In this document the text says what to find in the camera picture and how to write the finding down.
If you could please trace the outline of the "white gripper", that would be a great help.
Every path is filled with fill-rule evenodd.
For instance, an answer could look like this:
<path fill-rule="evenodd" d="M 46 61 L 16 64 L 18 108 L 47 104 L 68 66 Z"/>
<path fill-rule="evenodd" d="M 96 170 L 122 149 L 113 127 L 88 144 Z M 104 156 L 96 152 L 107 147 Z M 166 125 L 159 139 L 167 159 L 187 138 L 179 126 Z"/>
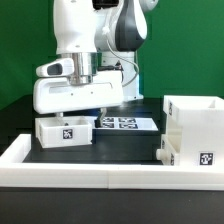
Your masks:
<path fill-rule="evenodd" d="M 55 113 L 64 124 L 63 112 L 101 108 L 95 127 L 103 126 L 107 109 L 123 102 L 122 73 L 102 71 L 86 85 L 71 85 L 67 77 L 42 78 L 34 85 L 33 106 L 39 114 Z"/>

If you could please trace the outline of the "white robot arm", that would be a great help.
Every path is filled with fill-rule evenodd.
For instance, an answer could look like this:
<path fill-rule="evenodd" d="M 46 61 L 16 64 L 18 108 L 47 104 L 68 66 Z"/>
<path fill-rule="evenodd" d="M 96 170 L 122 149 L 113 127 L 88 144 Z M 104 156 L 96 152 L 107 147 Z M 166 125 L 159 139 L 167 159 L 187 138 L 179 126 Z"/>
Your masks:
<path fill-rule="evenodd" d="M 40 114 L 119 106 L 122 71 L 97 69 L 97 54 L 133 53 L 147 38 L 144 13 L 159 0 L 54 0 L 58 58 L 36 69 L 33 105 Z"/>

